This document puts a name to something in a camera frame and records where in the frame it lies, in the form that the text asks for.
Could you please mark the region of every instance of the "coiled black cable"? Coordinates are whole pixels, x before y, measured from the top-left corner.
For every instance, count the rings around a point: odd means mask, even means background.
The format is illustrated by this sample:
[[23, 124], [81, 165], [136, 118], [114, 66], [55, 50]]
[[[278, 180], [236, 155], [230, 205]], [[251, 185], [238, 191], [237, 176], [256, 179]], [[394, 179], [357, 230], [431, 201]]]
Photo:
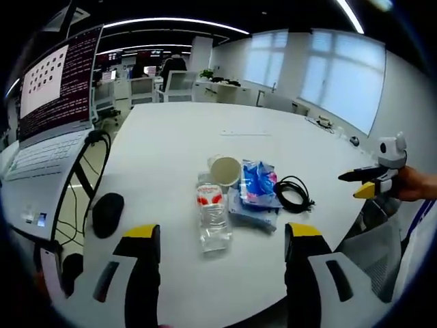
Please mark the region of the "coiled black cable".
[[[303, 188], [296, 182], [287, 181], [289, 178], [297, 179], [302, 184]], [[290, 189], [299, 194], [299, 196], [302, 198], [302, 204], [292, 203], [284, 197], [283, 192]], [[305, 211], [311, 212], [311, 207], [315, 205], [315, 202], [309, 197], [307, 186], [305, 186], [305, 183], [303, 183], [303, 181], [297, 176], [286, 176], [284, 179], [274, 185], [273, 191], [276, 193], [278, 200], [284, 209], [291, 213], [301, 213]]]

